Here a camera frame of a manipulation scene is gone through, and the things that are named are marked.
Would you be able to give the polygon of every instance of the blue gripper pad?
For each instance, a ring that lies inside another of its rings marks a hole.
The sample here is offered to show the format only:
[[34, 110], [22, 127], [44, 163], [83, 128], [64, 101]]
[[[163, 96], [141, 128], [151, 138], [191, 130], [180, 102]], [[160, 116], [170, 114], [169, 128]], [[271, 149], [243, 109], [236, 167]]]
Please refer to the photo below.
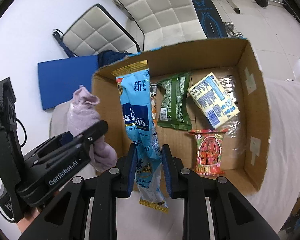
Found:
[[164, 147], [162, 147], [161, 154], [162, 154], [162, 167], [163, 167], [164, 178], [166, 180], [167, 192], [169, 193], [169, 197], [172, 197], [171, 174], [170, 174], [170, 168], [167, 162], [167, 156]]
[[129, 196], [131, 195], [131, 192], [133, 190], [133, 184], [134, 184], [134, 178], [136, 175], [136, 167], [137, 167], [137, 148], [133, 148], [133, 154], [131, 159], [131, 166], [129, 170], [129, 176], [128, 176], [128, 193]]

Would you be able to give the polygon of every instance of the white leather chair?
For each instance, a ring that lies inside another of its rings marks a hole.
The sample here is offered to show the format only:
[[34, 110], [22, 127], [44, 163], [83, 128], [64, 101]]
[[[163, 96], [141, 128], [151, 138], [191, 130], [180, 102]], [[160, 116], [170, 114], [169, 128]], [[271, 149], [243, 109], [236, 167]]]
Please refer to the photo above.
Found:
[[119, 0], [144, 34], [144, 50], [206, 39], [192, 0]]
[[110, 49], [137, 53], [139, 45], [100, 4], [89, 8], [62, 36], [77, 56], [96, 55]]

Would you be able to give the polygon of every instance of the green snack bag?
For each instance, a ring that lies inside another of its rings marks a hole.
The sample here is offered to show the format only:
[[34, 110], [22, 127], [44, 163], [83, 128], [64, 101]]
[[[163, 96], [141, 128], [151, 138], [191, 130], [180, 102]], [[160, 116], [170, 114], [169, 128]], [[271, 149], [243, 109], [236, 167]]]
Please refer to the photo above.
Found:
[[190, 72], [180, 73], [157, 83], [165, 90], [160, 108], [159, 126], [178, 130], [192, 129], [186, 109], [189, 81]]

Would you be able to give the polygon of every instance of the red snack package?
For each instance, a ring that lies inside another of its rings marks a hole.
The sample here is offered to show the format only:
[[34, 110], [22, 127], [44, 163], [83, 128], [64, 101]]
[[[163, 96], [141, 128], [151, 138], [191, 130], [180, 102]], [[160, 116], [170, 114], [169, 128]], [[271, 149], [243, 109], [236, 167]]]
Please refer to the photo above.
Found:
[[197, 141], [197, 165], [195, 172], [204, 176], [224, 174], [221, 170], [221, 147], [225, 132], [222, 130], [190, 130]]

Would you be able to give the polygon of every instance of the blue snack package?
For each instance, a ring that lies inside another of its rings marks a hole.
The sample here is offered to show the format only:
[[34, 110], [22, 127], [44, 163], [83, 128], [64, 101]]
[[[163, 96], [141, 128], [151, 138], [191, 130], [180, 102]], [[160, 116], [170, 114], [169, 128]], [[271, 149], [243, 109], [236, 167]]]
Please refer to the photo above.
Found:
[[135, 181], [141, 193], [139, 203], [168, 212], [160, 191], [162, 157], [152, 119], [150, 76], [147, 61], [112, 72], [116, 77], [127, 135], [137, 147]]

